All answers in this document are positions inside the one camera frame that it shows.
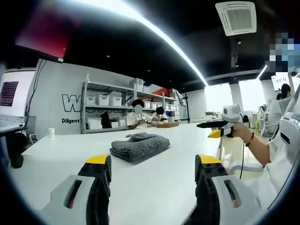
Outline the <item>person's right hand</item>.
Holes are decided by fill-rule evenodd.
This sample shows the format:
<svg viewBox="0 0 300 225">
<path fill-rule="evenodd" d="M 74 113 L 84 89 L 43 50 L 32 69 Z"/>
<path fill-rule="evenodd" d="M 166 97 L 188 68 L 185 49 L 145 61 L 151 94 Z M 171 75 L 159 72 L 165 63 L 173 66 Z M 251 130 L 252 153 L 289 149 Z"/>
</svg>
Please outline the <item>person's right hand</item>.
<svg viewBox="0 0 300 225">
<path fill-rule="evenodd" d="M 232 136 L 239 137 L 246 144 L 246 147 L 254 138 L 254 133 L 246 127 L 243 123 L 237 122 L 232 128 Z"/>
</svg>

